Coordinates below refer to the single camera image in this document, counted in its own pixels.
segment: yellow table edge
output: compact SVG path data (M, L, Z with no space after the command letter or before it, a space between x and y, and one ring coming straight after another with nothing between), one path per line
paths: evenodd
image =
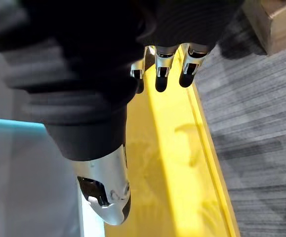
M189 101L194 108L194 118L198 122L196 124L202 124L198 126L200 137L203 142L205 156L208 160L212 181L215 186L219 201L223 208L224 218L226 219L227 226L229 228L231 237L240 237L240 231L235 218L233 206L228 195L227 186L223 178L223 173L218 162L217 154L214 148L214 143L205 119L204 111L201 105L201 100L198 94L197 88L193 85L187 89Z

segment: striped carpet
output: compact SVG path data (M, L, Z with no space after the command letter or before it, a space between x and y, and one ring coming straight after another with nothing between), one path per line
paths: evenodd
M286 237L286 50L266 56L240 12L196 84L242 237Z

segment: robotic arm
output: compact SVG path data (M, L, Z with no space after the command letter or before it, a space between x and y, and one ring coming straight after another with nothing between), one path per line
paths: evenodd
M53 39L62 50L67 73L49 80L8 77L5 82L30 94L28 112L45 124L62 155L72 161L84 197L108 224L123 223L130 211L126 105L144 90L145 47L156 49L155 88L163 92L177 48L189 43L179 79L188 87L242 2L15 3L26 18L0 31L0 52Z

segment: wooden box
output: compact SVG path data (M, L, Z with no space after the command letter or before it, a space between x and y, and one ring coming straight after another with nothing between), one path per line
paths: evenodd
M246 0L243 10L269 55L286 49L286 0Z

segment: yellow tray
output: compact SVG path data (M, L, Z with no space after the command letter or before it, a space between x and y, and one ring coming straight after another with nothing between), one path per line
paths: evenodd
M197 90L179 86L182 59L179 48L163 93L150 67L128 106L131 212L107 237L240 236Z

